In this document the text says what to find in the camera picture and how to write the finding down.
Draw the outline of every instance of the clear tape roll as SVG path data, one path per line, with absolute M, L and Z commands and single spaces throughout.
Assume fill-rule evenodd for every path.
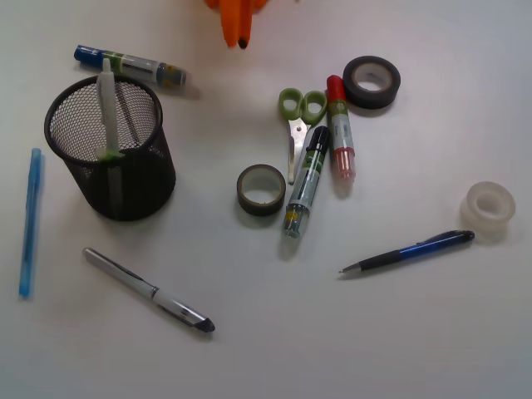
M 462 220 L 473 229 L 496 232 L 503 229 L 514 216 L 514 197 L 502 185 L 481 181 L 467 192 L 460 213 Z

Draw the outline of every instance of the black tape roll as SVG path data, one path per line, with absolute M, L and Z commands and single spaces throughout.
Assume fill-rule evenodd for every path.
M 245 195 L 246 189 L 274 192 L 275 198 L 270 202 L 259 203 Z M 286 183 L 283 175 L 270 165 L 253 165 L 242 172 L 236 183 L 236 194 L 243 210 L 254 216 L 268 216 L 279 212 L 284 204 Z
M 382 89 L 370 91 L 361 87 L 358 81 L 373 81 L 382 86 Z M 355 58 L 343 70 L 343 87 L 347 100 L 367 110 L 378 110 L 392 104 L 400 85 L 401 75 L 397 68 L 380 57 Z

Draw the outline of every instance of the blue ballpoint pen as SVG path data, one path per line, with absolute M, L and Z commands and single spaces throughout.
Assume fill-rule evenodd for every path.
M 438 234 L 422 243 L 417 243 L 411 247 L 398 249 L 386 254 L 374 256 L 353 264 L 346 268 L 343 268 L 339 273 L 346 273 L 350 271 L 366 271 L 372 268 L 380 268 L 381 266 L 387 266 L 388 264 L 395 264 L 402 260 L 415 258 L 426 254 L 431 254 L 436 251 L 452 247 L 458 244 L 469 243 L 475 238 L 475 233 L 469 230 L 452 230 L 446 233 Z
M 24 227 L 24 242 L 22 244 L 22 267 L 20 270 L 20 285 L 18 293 L 28 298 L 32 292 L 33 252 L 35 250 L 35 223 L 37 218 L 37 200 L 39 185 L 41 184 L 41 150 L 32 150 L 30 173 L 27 177 L 26 194 L 26 225 Z

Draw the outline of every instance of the black cap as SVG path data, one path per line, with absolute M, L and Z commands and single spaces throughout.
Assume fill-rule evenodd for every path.
M 329 148 L 329 140 L 331 139 L 331 132 L 326 126 L 319 126 L 314 130 L 313 137 L 310 139 L 307 151 L 318 150 L 325 155 Z

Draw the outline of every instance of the mesh pen holder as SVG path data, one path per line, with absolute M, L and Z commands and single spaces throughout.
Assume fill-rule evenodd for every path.
M 118 141 L 124 156 L 99 161 L 106 128 L 96 94 L 97 76 L 67 88 L 48 110 L 44 134 L 87 202 L 114 220 L 137 220 L 160 209 L 175 186 L 175 169 L 155 93 L 127 76 L 115 76 Z

